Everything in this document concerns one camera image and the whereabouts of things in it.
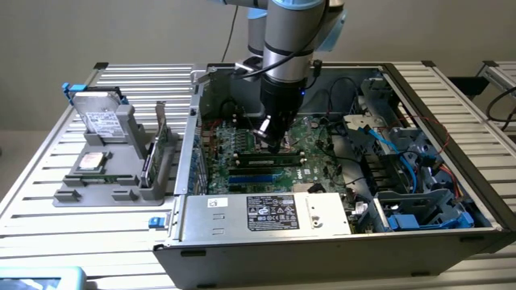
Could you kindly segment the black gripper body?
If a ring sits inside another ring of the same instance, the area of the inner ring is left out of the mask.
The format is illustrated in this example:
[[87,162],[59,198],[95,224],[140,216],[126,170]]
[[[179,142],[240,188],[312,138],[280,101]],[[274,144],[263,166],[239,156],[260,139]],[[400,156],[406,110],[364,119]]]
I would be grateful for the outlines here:
[[268,144],[268,150],[278,152],[284,133],[290,130],[299,108],[303,104],[306,79],[296,82],[280,82],[270,76],[262,77],[260,101],[264,106],[268,125],[260,138]]

